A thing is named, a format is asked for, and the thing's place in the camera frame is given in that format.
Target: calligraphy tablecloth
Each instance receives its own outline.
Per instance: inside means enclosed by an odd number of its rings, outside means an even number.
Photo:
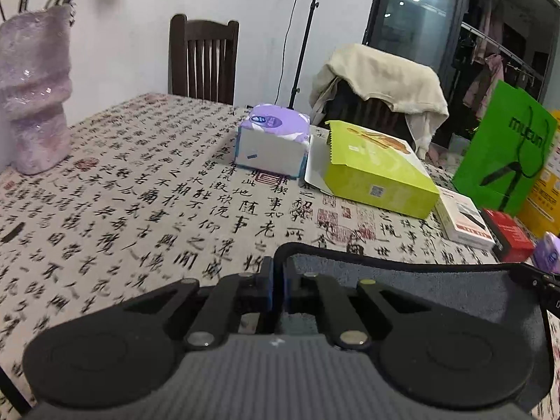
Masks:
[[[50,171],[0,175],[0,237],[23,223],[0,245],[0,365],[24,396],[23,349],[42,330],[184,277],[211,285],[256,272],[287,241],[410,263],[496,262],[443,238],[433,214],[405,217],[237,168],[245,115],[146,94],[72,127],[71,154]],[[429,171],[449,187],[449,175]],[[560,357],[553,316],[551,328]],[[0,414],[17,418],[5,400]],[[560,415],[557,376],[534,414]]]

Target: yellow-green box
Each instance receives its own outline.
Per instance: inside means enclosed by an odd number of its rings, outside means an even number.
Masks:
[[[335,196],[426,219],[440,196],[405,140],[344,121],[330,121],[324,175]]]

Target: light stand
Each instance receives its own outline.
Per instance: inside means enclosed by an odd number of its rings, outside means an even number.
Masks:
[[[305,34],[303,35],[303,44],[301,45],[300,60],[297,62],[296,78],[293,81],[292,96],[289,99],[288,109],[293,109],[293,101],[296,99],[296,94],[299,93],[298,82],[300,81],[301,66],[303,64],[303,56],[305,55],[305,48],[307,47],[307,38],[309,38],[309,30],[312,27],[313,13],[319,7],[317,0],[311,1],[311,8],[309,9],[309,17],[307,17],[307,26],[305,27]]]

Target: beige towel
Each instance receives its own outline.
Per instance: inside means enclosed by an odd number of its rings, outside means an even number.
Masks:
[[[336,95],[340,80],[363,100],[378,98],[393,112],[406,113],[416,155],[424,159],[433,134],[449,116],[440,80],[431,68],[362,44],[341,47],[313,80],[312,124],[323,119],[325,104]]]

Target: sticker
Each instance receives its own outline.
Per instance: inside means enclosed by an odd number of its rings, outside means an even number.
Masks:
[[[273,117],[272,115],[262,115],[262,116],[254,115],[251,117],[251,121],[253,123],[265,127],[279,127],[282,125],[282,120]]]
[[[323,205],[330,205],[332,208],[337,206],[337,199],[334,196],[323,196]]]
[[[370,196],[382,197],[384,192],[385,188],[382,188],[381,186],[371,185]]]
[[[324,210],[323,208],[318,209],[317,225],[320,228],[324,228],[324,229],[337,227],[338,213],[335,213],[334,211]]]
[[[350,241],[352,241],[354,231],[343,225],[335,225],[330,229],[327,229],[327,237],[335,245],[347,245]]]

